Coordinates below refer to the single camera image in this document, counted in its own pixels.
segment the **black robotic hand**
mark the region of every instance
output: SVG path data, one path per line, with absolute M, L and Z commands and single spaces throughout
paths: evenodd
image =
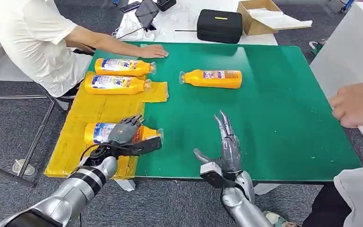
M 109 133 L 108 140 L 119 145 L 131 143 L 144 118 L 142 115 L 132 116 L 121 120 Z
M 115 157 L 116 159 L 119 156 L 140 156 L 160 149 L 162 142 L 159 136 L 133 143 L 133 138 L 136 136 L 138 129 L 144 121 L 141 117 L 141 115 L 137 115 L 121 120 L 109 133 L 109 142 L 94 144 L 88 147 L 83 152 L 80 161 L 84 153 L 93 146 L 99 147 L 93 150 L 86 160 L 86 165 L 89 166 L 100 165 L 109 156 Z

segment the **green tabletop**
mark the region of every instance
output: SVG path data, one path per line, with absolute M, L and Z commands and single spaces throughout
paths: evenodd
M 360 166 L 339 122 L 331 115 L 303 54 L 294 46 L 162 43 L 153 81 L 167 81 L 169 99 L 146 103 L 145 125 L 164 129 L 162 149 L 139 157 L 136 176 L 199 178 L 193 149 L 215 158 L 221 138 L 213 118 L 222 109 L 240 139 L 242 166 L 256 181 L 328 182 Z M 119 55 L 97 51 L 98 57 Z M 179 84 L 179 72 L 240 70 L 240 89 Z

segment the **yellow bottle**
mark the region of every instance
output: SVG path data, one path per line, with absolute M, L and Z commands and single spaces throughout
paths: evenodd
M 180 72 L 180 84 L 188 83 L 196 87 L 222 87 L 237 89 L 242 84 L 242 72 L 237 70 L 194 70 Z
M 151 80 L 136 77 L 103 76 L 87 72 L 84 80 L 86 91 L 98 95 L 133 95 L 151 88 Z
M 109 133 L 115 127 L 116 123 L 89 123 L 84 133 L 84 141 L 86 144 L 108 142 Z M 162 144 L 164 143 L 164 130 L 163 129 L 150 129 L 142 125 L 133 139 L 135 141 L 147 140 L 154 136 L 161 137 Z
M 95 61 L 95 72 L 99 75 L 142 77 L 148 73 L 155 74 L 156 64 L 141 60 L 99 58 Z

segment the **robotic arm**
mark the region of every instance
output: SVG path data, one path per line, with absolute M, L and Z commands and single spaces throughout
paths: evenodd
M 109 134 L 111 140 L 93 145 L 98 147 L 81 157 L 77 168 L 51 196 L 2 221 L 0 227 L 65 227 L 76 219 L 116 173 L 119 156 L 139 156 L 162 147 L 160 137 L 132 143 L 144 120 L 140 118 L 123 119 Z
M 210 159 L 197 148 L 194 154 L 202 163 L 200 176 L 215 188 L 222 188 L 222 203 L 240 227 L 273 227 L 254 205 L 254 187 L 250 175 L 241 168 L 240 143 L 229 118 L 220 111 L 215 115 L 222 136 L 222 155 Z
M 254 189 L 250 175 L 241 168 L 238 138 L 228 117 L 215 116 L 222 136 L 222 155 L 210 159 L 194 149 L 202 163 L 200 175 L 215 188 L 222 188 L 222 203 L 240 227 L 272 227 L 261 210 L 254 205 Z M 0 227 L 65 227 L 75 220 L 117 170 L 119 156 L 140 156 L 162 147 L 160 137 L 132 143 L 143 119 L 123 119 L 109 134 L 108 143 L 98 146 L 48 198 L 2 221 Z

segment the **yellow tape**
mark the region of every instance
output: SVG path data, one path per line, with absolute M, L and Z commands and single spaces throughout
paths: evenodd
M 88 123 L 119 122 L 125 117 L 144 114 L 144 102 L 165 102 L 167 97 L 166 82 L 153 82 L 149 92 L 135 95 L 92 95 L 86 92 L 82 83 L 45 169 L 45 175 L 67 177 L 76 168 L 82 152 L 91 145 L 84 142 L 84 131 Z M 137 157 L 120 157 L 113 178 L 133 178 L 136 164 Z

